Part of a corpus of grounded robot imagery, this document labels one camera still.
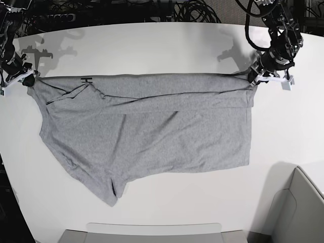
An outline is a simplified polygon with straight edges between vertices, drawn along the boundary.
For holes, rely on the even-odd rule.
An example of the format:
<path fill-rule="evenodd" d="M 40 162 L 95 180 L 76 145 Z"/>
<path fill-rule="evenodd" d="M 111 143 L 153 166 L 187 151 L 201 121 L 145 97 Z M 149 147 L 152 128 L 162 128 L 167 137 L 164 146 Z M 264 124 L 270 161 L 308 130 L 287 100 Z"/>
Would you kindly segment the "grey T-shirt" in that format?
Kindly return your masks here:
<path fill-rule="evenodd" d="M 58 163 L 114 206 L 143 177 L 247 166 L 256 90 L 201 73 L 39 78 L 27 93 Z"/>

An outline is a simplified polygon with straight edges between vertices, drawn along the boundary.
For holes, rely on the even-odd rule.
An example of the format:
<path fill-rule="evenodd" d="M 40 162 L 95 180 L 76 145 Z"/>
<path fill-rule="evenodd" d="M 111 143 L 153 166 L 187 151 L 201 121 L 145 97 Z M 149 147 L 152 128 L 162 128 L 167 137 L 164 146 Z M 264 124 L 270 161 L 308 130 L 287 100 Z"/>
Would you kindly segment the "grey chair bottom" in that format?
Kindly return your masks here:
<path fill-rule="evenodd" d="M 88 223 L 85 231 L 68 230 L 59 242 L 247 242 L 242 230 L 222 232 L 219 223 L 120 225 Z"/>

